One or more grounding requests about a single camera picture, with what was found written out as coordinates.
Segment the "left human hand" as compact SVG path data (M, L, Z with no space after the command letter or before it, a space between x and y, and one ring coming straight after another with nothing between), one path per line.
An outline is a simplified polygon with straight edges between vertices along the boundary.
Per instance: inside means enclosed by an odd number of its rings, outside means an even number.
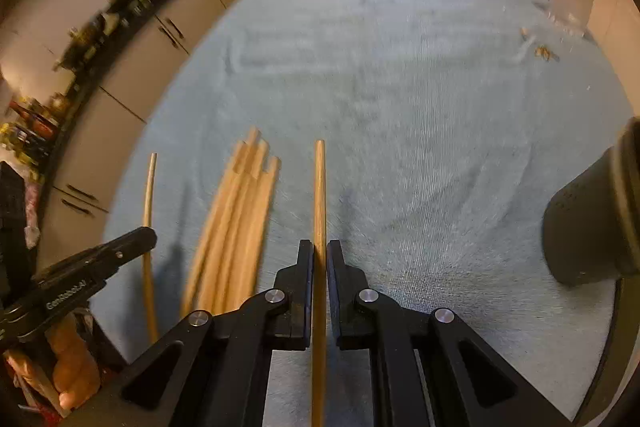
M70 412L100 390L99 367L78 333L74 314L48 329L46 338L56 358L50 377L43 375L41 367L21 351L6 350L3 356L32 389L61 411Z

